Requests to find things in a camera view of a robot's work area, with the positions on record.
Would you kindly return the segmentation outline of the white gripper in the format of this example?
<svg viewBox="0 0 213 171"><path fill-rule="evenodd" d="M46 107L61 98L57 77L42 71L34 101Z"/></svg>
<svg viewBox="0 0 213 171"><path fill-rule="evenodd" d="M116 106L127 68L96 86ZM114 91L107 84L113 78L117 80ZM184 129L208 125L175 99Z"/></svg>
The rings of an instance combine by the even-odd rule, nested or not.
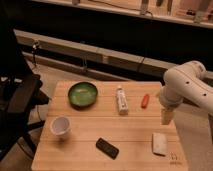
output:
<svg viewBox="0 0 213 171"><path fill-rule="evenodd" d="M176 108L183 102L183 97L169 87L162 87L159 91L159 102L165 107L161 110L161 123L169 125L174 112L170 108Z"/></svg>

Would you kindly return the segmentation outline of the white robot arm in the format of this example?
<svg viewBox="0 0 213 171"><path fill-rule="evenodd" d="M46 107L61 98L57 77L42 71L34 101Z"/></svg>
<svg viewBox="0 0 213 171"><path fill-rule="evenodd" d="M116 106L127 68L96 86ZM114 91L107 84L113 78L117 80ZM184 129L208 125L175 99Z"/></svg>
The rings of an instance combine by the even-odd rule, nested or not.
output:
<svg viewBox="0 0 213 171"><path fill-rule="evenodd" d="M172 111L183 99L193 102L208 113L213 143L213 87L203 81L206 68L199 61L189 61L168 69L163 76L165 85L160 89L159 101L164 107L164 124L173 119Z"/></svg>

